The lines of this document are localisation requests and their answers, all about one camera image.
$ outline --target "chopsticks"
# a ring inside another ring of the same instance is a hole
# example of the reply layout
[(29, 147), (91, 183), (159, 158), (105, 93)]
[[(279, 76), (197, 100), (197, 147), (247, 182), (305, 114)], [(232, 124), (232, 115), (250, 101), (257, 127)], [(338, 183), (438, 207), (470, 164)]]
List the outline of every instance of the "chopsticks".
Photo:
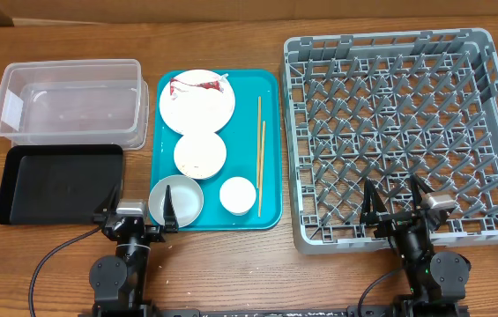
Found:
[(256, 189), (260, 187), (260, 109), (261, 109), (262, 99), (258, 96), (258, 130), (256, 133)]
[(266, 122), (262, 122), (262, 137), (260, 133), (262, 98), (258, 96), (258, 127), (256, 130), (256, 189), (258, 189), (258, 217), (263, 207), (263, 175), (264, 175), (264, 139), (266, 138)]
[(258, 217), (263, 207), (263, 175), (264, 175), (264, 140), (266, 139), (266, 122), (263, 122), (263, 142), (260, 150), (260, 186), (258, 186)]

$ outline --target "plastic storage container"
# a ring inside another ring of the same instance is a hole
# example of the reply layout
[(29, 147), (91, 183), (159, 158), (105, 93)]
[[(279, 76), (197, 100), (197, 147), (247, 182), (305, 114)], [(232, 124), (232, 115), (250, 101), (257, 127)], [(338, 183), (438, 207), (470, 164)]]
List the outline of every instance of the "plastic storage container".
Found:
[(13, 63), (0, 85), (0, 136), (15, 144), (145, 144), (148, 86), (132, 59)]

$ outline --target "gray dish rack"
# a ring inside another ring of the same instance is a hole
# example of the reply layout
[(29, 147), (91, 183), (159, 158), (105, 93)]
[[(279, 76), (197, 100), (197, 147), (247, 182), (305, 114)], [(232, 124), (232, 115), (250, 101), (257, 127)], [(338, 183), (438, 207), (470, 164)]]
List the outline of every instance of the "gray dish rack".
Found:
[(436, 245), (498, 244), (498, 58), (486, 30), (296, 37), (281, 72), (300, 252), (388, 247), (359, 224), (363, 180), (400, 212), (411, 173), (457, 199)]

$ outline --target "small white cup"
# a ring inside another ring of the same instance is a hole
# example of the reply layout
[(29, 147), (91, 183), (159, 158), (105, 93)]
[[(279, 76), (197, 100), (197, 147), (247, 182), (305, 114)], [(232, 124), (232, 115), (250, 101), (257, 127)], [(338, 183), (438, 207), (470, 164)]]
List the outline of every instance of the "small white cup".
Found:
[(246, 178), (232, 177), (221, 185), (219, 199), (226, 210), (242, 216), (255, 204), (256, 190)]

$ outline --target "black tray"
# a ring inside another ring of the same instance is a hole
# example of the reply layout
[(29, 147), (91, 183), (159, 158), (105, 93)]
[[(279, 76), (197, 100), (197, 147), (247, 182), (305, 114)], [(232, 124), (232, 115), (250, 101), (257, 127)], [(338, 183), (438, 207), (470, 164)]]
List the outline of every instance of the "black tray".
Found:
[(121, 196), (118, 145), (19, 145), (0, 186), (1, 225), (91, 224)]

